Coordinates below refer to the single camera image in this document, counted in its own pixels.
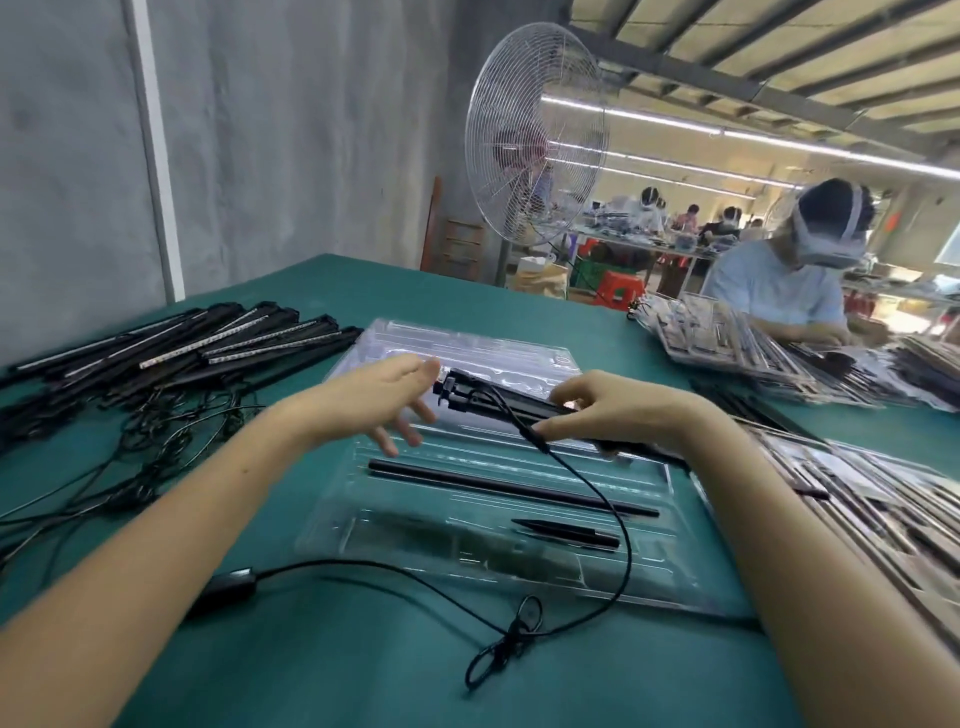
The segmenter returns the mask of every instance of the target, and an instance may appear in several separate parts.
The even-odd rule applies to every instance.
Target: hand
[[[799,341],[808,344],[832,344],[835,346],[855,346],[859,340],[847,330],[833,324],[808,324],[803,327]]]
[[[575,400],[580,411],[534,425],[546,440],[613,440],[678,449],[684,431],[715,409],[692,392],[607,372],[587,372],[550,393],[556,404]]]
[[[440,362],[436,359],[423,361],[407,353],[305,389],[278,406],[310,448],[365,432],[385,455],[396,457],[396,445],[384,425],[414,447],[422,443],[423,438],[401,413],[409,407],[424,422],[436,420],[420,397],[439,374]]]

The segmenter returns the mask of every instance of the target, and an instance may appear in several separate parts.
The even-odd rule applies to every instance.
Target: workbench
[[[293,306],[303,318],[329,313],[342,326],[363,327],[383,317],[566,347],[584,371],[606,369],[675,386],[685,386],[689,376],[621,312],[334,255],[174,308],[263,300]],[[261,401],[321,381],[332,364],[264,390]],[[958,421],[950,415],[926,408],[777,406],[820,436],[960,476]],[[94,411],[52,440],[6,456],[0,461],[0,510],[104,459],[122,419],[121,413]],[[303,458],[277,484],[223,568],[268,568],[297,560],[294,541],[345,447],[330,444]],[[684,516],[698,537],[712,544],[716,568],[728,570],[735,584],[732,562],[691,483],[680,472],[673,482]],[[102,519],[86,524],[62,549],[58,571],[76,564],[118,525]],[[0,584],[0,619],[36,594],[53,545],[30,547],[13,563]],[[512,599],[496,593],[450,591],[502,624],[516,608]],[[558,623],[588,605],[583,600],[550,603],[548,618]],[[265,585],[247,604],[182,627],[117,725],[802,724],[773,646],[761,634],[624,605],[582,630],[534,645],[467,696],[464,670],[493,638],[438,597],[391,574],[300,570]]]

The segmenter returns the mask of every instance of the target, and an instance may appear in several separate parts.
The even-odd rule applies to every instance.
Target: black cable
[[[488,387],[488,391],[474,391],[471,392],[470,395],[472,397],[484,396],[489,398],[489,400],[493,402],[495,406],[499,407],[504,414],[511,419],[516,428],[519,430],[520,434],[526,440],[534,445],[534,447],[536,447],[540,452],[552,457],[554,460],[560,463],[561,466],[585,483],[587,487],[590,488],[593,493],[595,493],[604,502],[604,504],[613,514],[613,517],[616,519],[616,522],[620,526],[620,530],[623,533],[627,550],[627,564],[619,586],[616,588],[610,598],[606,599],[599,607],[588,612],[582,617],[578,617],[567,622],[566,624],[561,624],[558,627],[544,630],[542,629],[543,603],[537,596],[527,595],[520,601],[510,626],[504,629],[489,619],[477,614],[468,606],[462,604],[457,599],[454,599],[452,596],[435,587],[430,582],[401,567],[360,559],[313,559],[310,561],[302,561],[296,564],[289,564],[287,566],[265,570],[259,574],[252,573],[252,570],[242,570],[242,572],[235,573],[236,578],[234,578],[234,574],[224,574],[220,577],[215,576],[208,584],[207,589],[204,589],[204,592],[200,597],[198,597],[198,601],[195,602],[190,616],[198,616],[199,614],[204,614],[208,611],[212,611],[231,603],[233,600],[246,598],[255,591],[255,584],[257,581],[269,579],[272,576],[276,576],[290,570],[316,566],[357,566],[392,571],[393,573],[398,573],[409,579],[413,579],[418,584],[426,587],[434,594],[445,599],[461,611],[470,615],[500,635],[499,640],[480,650],[480,652],[473,657],[467,667],[467,672],[464,675],[464,683],[466,684],[468,690],[473,691],[480,687],[492,674],[503,670],[504,667],[506,667],[510,662],[511,658],[522,655],[523,652],[534,643],[534,641],[547,637],[562,635],[563,633],[579,627],[582,624],[586,624],[592,619],[600,617],[602,614],[610,610],[613,604],[615,604],[619,598],[623,596],[624,591],[626,591],[627,585],[630,583],[631,572],[633,571],[634,549],[630,539],[630,532],[627,530],[627,524],[620,517],[620,514],[616,512],[616,509],[613,507],[607,497],[604,496],[604,494],[596,486],[594,486],[585,477],[580,475],[574,468],[567,464],[562,457],[556,454],[550,448],[550,446],[547,445],[546,441],[538,435],[537,432],[520,421],[514,410],[506,401],[504,401],[499,392],[492,387]],[[524,614],[529,605],[533,605],[536,608],[536,612],[532,616]],[[489,663],[480,671],[479,674],[475,674],[480,668],[481,663],[488,658],[490,660]]]

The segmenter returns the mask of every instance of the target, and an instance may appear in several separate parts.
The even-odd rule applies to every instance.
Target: red stool
[[[593,305],[604,305],[618,311],[626,311],[634,299],[638,299],[646,292],[643,281],[629,273],[607,271],[597,288],[597,295],[593,298]]]

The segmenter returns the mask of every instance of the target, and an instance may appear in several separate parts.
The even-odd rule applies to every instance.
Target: green crate
[[[603,280],[603,275],[607,271],[626,273],[630,276],[636,273],[633,268],[627,268],[622,265],[610,265],[610,263],[595,263],[592,260],[587,260],[577,255],[577,266],[573,273],[570,287],[595,290],[600,286],[600,281]]]

